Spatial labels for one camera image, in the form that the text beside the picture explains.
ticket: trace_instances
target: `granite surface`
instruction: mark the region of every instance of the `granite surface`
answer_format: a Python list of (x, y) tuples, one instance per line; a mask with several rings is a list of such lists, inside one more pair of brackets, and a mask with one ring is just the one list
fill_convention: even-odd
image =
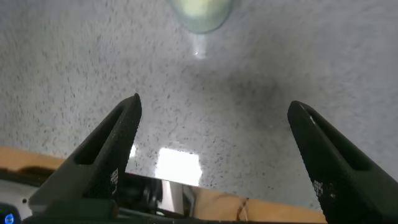
[(0, 144), (66, 158), (122, 99), (127, 171), (318, 208), (300, 100), (398, 179), (398, 1), (236, 1), (189, 33), (166, 1), (0, 1)]

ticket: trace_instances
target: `metal surface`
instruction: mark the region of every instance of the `metal surface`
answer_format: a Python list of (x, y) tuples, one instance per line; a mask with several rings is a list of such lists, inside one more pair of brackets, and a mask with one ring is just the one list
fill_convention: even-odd
[(182, 184), (162, 180), (163, 198), (158, 204), (159, 208), (183, 215)]

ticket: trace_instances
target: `white speckled surface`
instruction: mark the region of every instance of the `white speckled surface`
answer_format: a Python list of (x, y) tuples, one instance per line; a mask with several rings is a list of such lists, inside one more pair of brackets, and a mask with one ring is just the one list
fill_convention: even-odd
[(397, 39), (395, 0), (237, 1), (207, 35), (165, 1), (0, 1), (0, 144), (67, 157), (137, 92), (128, 171), (159, 176), (159, 150), (175, 149), (202, 174), (168, 179), (317, 208), (289, 103), (398, 179)]

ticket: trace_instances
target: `cable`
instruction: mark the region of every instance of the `cable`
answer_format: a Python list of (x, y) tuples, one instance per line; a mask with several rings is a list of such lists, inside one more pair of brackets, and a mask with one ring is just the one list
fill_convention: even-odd
[(245, 221), (248, 221), (248, 220), (249, 220), (249, 218), (248, 218), (248, 211), (246, 210), (246, 203), (248, 202), (248, 200), (249, 200), (249, 198), (246, 198), (246, 199), (242, 202), (241, 206), (238, 208), (238, 212), (237, 212), (237, 214), (236, 214), (236, 221), (240, 221), (239, 215), (241, 214), (242, 210), (244, 211), (244, 220), (245, 220)]

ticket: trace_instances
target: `blue light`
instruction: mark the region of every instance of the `blue light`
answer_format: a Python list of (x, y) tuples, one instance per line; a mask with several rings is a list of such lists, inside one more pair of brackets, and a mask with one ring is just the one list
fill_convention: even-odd
[(14, 216), (12, 214), (6, 215), (6, 218), (4, 219), (5, 224), (13, 224), (14, 223)]

